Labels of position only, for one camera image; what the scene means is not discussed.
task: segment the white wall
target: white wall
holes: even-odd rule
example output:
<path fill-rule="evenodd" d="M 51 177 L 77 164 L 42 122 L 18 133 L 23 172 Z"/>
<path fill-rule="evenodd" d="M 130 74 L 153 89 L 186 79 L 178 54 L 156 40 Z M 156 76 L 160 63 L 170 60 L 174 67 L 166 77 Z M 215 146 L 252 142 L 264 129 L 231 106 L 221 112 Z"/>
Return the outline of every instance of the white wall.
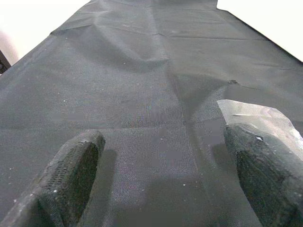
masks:
<path fill-rule="evenodd" d="M 218 0 L 229 11 L 303 61 L 303 0 Z"/>
<path fill-rule="evenodd" d="M 10 64 L 43 41 L 89 0 L 0 0 L 0 49 Z"/>

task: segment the dark gray fabric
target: dark gray fabric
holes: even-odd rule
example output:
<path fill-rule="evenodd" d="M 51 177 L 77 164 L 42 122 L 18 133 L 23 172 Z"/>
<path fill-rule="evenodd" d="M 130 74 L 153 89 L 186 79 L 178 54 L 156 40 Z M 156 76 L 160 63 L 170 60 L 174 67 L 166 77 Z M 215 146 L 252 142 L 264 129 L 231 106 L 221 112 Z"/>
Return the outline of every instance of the dark gray fabric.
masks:
<path fill-rule="evenodd" d="M 215 6 L 93 0 L 4 73 L 0 218 L 66 140 L 100 129 L 84 226 L 260 226 L 216 101 L 275 107 L 302 132 L 302 63 Z"/>

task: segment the black cloth surface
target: black cloth surface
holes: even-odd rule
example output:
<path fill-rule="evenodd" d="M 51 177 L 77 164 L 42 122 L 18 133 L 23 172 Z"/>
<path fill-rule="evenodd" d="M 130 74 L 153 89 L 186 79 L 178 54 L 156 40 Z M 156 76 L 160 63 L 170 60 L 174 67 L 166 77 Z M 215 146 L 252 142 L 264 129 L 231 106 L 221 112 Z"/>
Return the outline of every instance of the black cloth surface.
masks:
<path fill-rule="evenodd" d="M 216 101 L 277 108 L 302 134 L 302 69 L 215 0 L 92 0 L 0 77 L 0 220 L 99 129 L 84 226 L 259 227 Z"/>

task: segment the white background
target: white background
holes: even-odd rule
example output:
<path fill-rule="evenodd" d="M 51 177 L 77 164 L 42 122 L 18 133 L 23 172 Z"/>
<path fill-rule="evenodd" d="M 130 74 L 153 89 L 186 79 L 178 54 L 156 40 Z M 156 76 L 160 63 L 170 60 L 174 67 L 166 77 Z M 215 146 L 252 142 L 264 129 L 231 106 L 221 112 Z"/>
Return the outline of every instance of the white background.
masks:
<path fill-rule="evenodd" d="M 217 7 L 303 61 L 303 0 L 218 0 Z"/>
<path fill-rule="evenodd" d="M 16 63 L 87 2 L 0 0 L 0 50 Z"/>

